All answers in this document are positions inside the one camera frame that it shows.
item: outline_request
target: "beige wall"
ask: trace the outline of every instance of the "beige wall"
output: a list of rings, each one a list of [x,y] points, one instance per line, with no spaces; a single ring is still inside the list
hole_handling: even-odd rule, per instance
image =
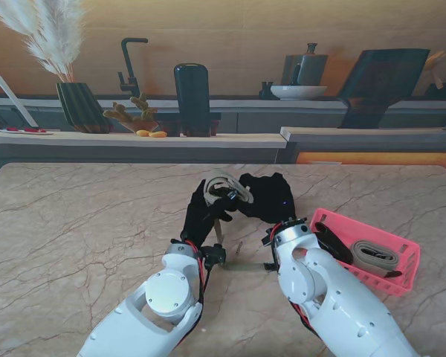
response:
[[[357,55],[369,48],[446,50],[446,0],[85,0],[85,41],[77,79],[95,94],[120,93],[123,37],[147,37],[130,53],[140,87],[174,94],[173,67],[199,62],[211,94],[257,94],[278,83],[286,54],[318,42],[329,54],[323,85],[336,94]],[[446,78],[446,61],[439,73]],[[0,23],[0,75],[17,93],[55,94],[56,78]],[[426,74],[418,92],[430,82]]]

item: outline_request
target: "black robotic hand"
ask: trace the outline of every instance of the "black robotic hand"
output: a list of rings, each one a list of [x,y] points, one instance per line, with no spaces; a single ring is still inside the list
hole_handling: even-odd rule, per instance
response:
[[[231,216],[226,210],[235,211],[236,194],[229,192],[218,199],[213,205],[207,206],[203,196],[205,180],[200,182],[187,207],[184,229],[180,233],[182,241],[191,240],[197,248],[200,248],[213,228],[215,219],[229,222]]]
[[[272,176],[254,177],[249,173],[241,175],[239,182],[249,187],[254,201],[236,203],[240,212],[248,217],[256,217],[266,223],[278,223],[288,218],[296,218],[291,187],[280,173]]]

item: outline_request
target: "black faucet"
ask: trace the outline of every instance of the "black faucet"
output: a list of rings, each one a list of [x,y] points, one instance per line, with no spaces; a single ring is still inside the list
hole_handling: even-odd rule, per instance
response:
[[[122,72],[117,73],[117,75],[119,76],[120,90],[130,91],[132,93],[132,96],[137,98],[139,98],[140,96],[140,90],[139,90],[139,85],[137,83],[137,78],[134,77],[134,70],[132,69],[131,59],[129,57],[129,52],[127,51],[127,43],[128,42],[147,43],[148,41],[149,40],[146,38],[126,37],[120,43],[120,46],[122,47],[122,52],[124,54],[124,59],[126,60],[127,71],[129,72],[128,83],[124,82],[124,76],[122,75]]]

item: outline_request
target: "black canister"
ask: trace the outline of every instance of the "black canister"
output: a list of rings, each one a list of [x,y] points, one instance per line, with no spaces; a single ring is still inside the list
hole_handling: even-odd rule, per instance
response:
[[[197,63],[181,63],[173,74],[182,131],[186,136],[210,136],[208,70]]]

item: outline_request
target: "pink plastic tray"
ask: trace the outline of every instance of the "pink plastic tray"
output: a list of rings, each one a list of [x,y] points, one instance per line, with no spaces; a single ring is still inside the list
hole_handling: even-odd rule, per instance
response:
[[[358,240],[369,240],[397,252],[400,263],[396,270],[403,274],[389,279],[378,277],[340,261],[339,263],[366,285],[373,286],[387,294],[402,296],[411,291],[420,260],[421,249],[418,244],[323,208],[318,208],[312,217],[311,230],[313,232],[317,231],[316,222],[323,222],[327,225],[348,248]]]

